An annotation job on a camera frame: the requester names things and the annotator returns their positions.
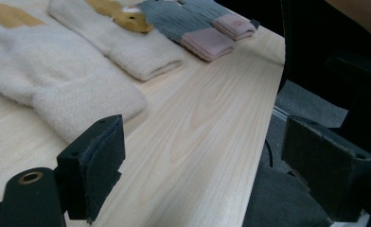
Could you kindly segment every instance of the white knit glove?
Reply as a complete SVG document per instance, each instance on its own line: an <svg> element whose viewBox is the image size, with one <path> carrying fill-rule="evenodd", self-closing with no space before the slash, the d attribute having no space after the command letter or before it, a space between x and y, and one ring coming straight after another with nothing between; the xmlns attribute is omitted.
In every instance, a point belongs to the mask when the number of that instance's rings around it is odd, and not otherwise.
<svg viewBox="0 0 371 227"><path fill-rule="evenodd" d="M51 0L47 12L137 79L152 79L184 61L182 49L157 29L148 34L126 30L85 0Z"/></svg>
<svg viewBox="0 0 371 227"><path fill-rule="evenodd" d="M101 118L122 114L125 122L146 108L143 94L97 49L51 18L42 20L0 26L2 95L32 106L69 143Z"/></svg>

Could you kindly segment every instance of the wooden table surface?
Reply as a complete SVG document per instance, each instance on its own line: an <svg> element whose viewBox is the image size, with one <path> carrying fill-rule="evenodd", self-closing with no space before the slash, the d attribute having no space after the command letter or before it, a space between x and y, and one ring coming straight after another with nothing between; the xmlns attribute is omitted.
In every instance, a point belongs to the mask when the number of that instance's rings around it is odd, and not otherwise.
<svg viewBox="0 0 371 227"><path fill-rule="evenodd" d="M0 2L36 11L48 3ZM132 80L149 106L125 124L122 176L94 226L242 225L283 71L284 39L261 26L210 63L185 54L180 68ZM9 178L55 168L66 146L32 108L0 95L0 201Z"/></svg>

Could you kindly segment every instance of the knit fabric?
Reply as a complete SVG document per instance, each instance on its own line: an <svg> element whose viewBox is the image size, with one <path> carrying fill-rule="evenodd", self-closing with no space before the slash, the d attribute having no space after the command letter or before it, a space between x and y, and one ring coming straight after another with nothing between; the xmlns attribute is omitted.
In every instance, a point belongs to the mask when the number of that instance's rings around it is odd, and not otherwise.
<svg viewBox="0 0 371 227"><path fill-rule="evenodd" d="M256 28L249 20L231 13L214 0L177 0L190 13L201 17L215 29L237 41L252 36Z"/></svg>
<svg viewBox="0 0 371 227"><path fill-rule="evenodd" d="M101 118L140 114L147 101L99 51L46 15L39 26L0 26L0 94L32 106L71 143Z"/></svg>
<svg viewBox="0 0 371 227"><path fill-rule="evenodd" d="M126 30L84 0L51 0L47 12L137 79L152 79L185 60L181 48L158 30L148 34Z"/></svg>
<svg viewBox="0 0 371 227"><path fill-rule="evenodd" d="M137 6L146 14L147 20L169 39L206 61L230 53L235 47L233 40L175 1L147 0Z"/></svg>

